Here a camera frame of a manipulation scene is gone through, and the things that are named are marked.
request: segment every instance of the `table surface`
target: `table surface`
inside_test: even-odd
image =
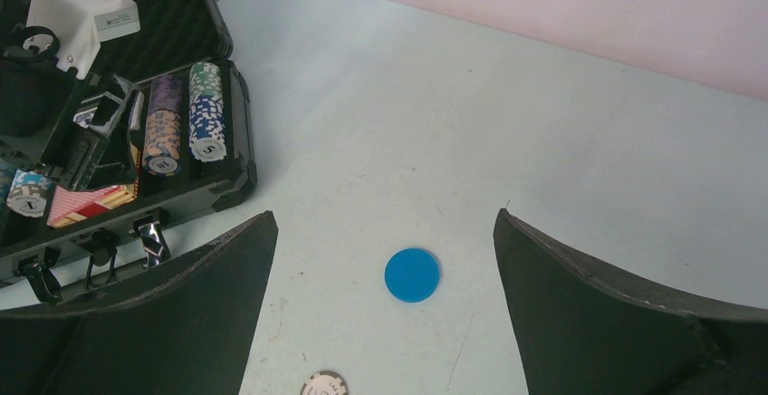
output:
[[[244,394],[323,369],[350,393],[526,393],[494,257],[504,207],[635,274],[768,307],[765,102],[383,0],[220,6],[259,187],[167,239],[178,253],[276,216]],[[409,246],[443,270],[423,303],[383,282]],[[0,294],[33,302],[26,283]]]

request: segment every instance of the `blue disc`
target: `blue disc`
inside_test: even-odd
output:
[[[418,303],[426,300],[440,283],[440,268],[431,253],[422,248],[397,252],[387,263],[384,282],[400,301]]]

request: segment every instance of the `case lid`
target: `case lid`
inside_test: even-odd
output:
[[[141,31],[102,43],[92,72],[140,82],[232,52],[216,0],[133,1],[139,7]]]

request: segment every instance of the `black case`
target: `black case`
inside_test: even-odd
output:
[[[216,63],[224,85],[226,158],[201,163],[182,149],[181,171],[176,176],[159,178],[142,170],[137,200],[61,229],[46,225],[47,212],[42,218],[28,218],[6,208],[0,213],[0,287],[23,280],[23,264],[65,265],[89,257],[94,248],[104,245],[104,236],[110,238],[110,246],[136,239],[134,225],[142,218],[155,217],[163,227],[176,226],[236,206],[255,188],[248,89],[235,65],[226,59],[233,44],[216,1],[134,1],[141,31],[102,43],[91,71],[116,73],[136,82],[149,100],[149,85],[158,75],[173,72],[186,82],[191,64]],[[186,93],[183,103],[188,103]],[[142,121],[147,108],[145,101]],[[181,114],[182,146],[186,146],[187,113]],[[131,140],[142,148],[143,131],[131,133]]]

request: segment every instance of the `label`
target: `label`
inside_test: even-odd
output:
[[[226,146],[221,140],[195,140],[190,148],[195,159],[202,162],[220,161],[226,157]]]
[[[157,157],[149,160],[149,169],[159,175],[172,175],[178,170],[178,162],[168,157]]]
[[[104,31],[110,28],[117,28],[127,24],[133,24],[139,21],[139,9],[135,6],[124,8],[117,12],[99,14],[93,18],[96,21],[96,30]]]
[[[45,212],[45,198],[39,196],[17,196],[8,200],[8,207],[25,217],[42,217]]]

